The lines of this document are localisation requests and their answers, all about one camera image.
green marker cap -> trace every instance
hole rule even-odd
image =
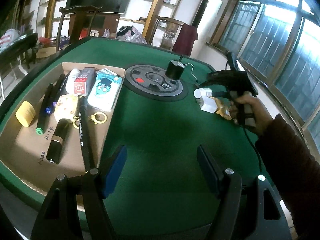
[[[36,129],[36,133],[41,135],[41,134],[43,134],[43,130],[41,128],[37,128]]]

black cable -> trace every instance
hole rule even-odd
[[[258,161],[259,161],[259,172],[260,172],[260,174],[262,174],[262,166],[261,166],[261,157],[260,157],[260,154],[259,154],[258,150],[256,149],[256,147],[253,145],[252,141],[250,140],[250,138],[249,138],[249,136],[248,136],[248,134],[247,134],[247,131],[245,130],[244,126],[243,126],[242,128],[243,128],[244,134],[245,134],[246,138],[248,139],[251,147],[254,149],[254,151],[255,151],[256,154],[257,154]]]

maroon cloth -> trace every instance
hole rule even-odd
[[[279,114],[256,142],[299,239],[320,239],[320,165]]]
[[[194,42],[198,39],[197,28],[184,24],[181,27],[179,36],[172,51],[181,55],[191,55]]]

metal screw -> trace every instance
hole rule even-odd
[[[57,176],[57,179],[61,181],[61,180],[64,179],[64,177],[65,177],[64,174],[59,174],[59,175]]]
[[[227,168],[227,169],[225,169],[225,173],[229,174],[229,175],[232,175],[234,173],[234,171],[231,168]]]
[[[94,168],[94,169],[91,169],[90,170],[90,174],[91,175],[95,175],[95,174],[97,174],[99,172],[99,170],[97,169],[97,168]]]
[[[258,175],[258,179],[260,179],[261,181],[265,181],[265,180],[266,180],[266,177],[263,176],[263,175]]]

window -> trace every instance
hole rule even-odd
[[[305,0],[237,0],[232,10],[212,41],[267,84],[320,152],[320,25],[313,10]]]

